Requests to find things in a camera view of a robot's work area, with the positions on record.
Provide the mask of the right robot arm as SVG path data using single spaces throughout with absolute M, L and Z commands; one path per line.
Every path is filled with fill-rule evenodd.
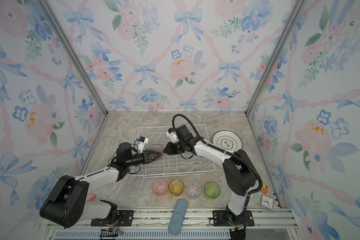
M 185 125 L 168 129 L 166 135 L 171 141 L 164 149 L 165 154 L 172 156 L 191 153 L 222 166 L 231 190 L 226 207 L 228 222 L 232 226 L 243 225 L 250 197 L 263 187 L 262 179 L 247 153 L 243 150 L 233 153 L 225 151 L 207 142 L 199 133 L 194 136 Z

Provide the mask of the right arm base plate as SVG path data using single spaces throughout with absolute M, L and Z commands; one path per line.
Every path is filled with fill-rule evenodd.
M 214 210 L 213 217 L 210 219 L 210 225 L 216 227 L 254 227 L 254 218 L 252 212 L 244 210 L 240 215 L 234 215 L 230 210 Z

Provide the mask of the clear glass cup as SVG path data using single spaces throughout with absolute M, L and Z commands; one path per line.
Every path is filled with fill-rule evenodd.
M 201 195 L 200 184 L 198 183 L 189 183 L 186 186 L 186 194 L 191 199 L 197 199 Z

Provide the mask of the ribbed ceramic bowl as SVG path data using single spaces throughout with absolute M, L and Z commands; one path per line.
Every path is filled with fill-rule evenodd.
M 164 154 L 163 148 L 159 145 L 150 145 L 147 147 L 147 151 L 149 151 L 151 157 L 150 163 L 156 160 L 160 160 Z

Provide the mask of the green translucent cup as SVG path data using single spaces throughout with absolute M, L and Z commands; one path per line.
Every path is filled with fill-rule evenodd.
M 208 198 L 216 199 L 221 193 L 221 188 L 217 183 L 210 181 L 204 185 L 204 193 Z

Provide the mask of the pink translucent cup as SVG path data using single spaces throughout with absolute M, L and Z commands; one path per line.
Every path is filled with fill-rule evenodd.
M 155 195 L 164 195 L 169 188 L 169 184 L 165 179 L 157 179 L 152 184 L 152 191 Z

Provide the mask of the yellow translucent cup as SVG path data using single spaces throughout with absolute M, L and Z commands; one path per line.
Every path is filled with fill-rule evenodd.
M 185 189 L 185 184 L 181 179 L 172 179 L 168 185 L 169 192 L 174 196 L 179 196 Z

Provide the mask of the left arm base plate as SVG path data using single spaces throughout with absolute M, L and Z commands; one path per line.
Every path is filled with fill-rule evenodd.
M 134 218 L 132 210 L 117 210 L 105 219 L 92 219 L 92 227 L 130 227 Z

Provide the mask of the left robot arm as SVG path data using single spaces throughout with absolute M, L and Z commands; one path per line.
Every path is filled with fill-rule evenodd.
M 107 200 L 91 203 L 87 197 L 105 185 L 121 181 L 131 167 L 150 164 L 163 154 L 163 148 L 157 145 L 138 150 L 130 143 L 121 143 L 104 169 L 83 176 L 59 178 L 40 209 L 40 217 L 64 228 L 83 220 L 117 225 L 121 219 L 117 204 Z

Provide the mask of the white plate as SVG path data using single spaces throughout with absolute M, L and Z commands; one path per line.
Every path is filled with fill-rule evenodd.
M 219 131 L 212 138 L 213 145 L 229 152 L 236 152 L 243 149 L 242 139 L 231 131 Z

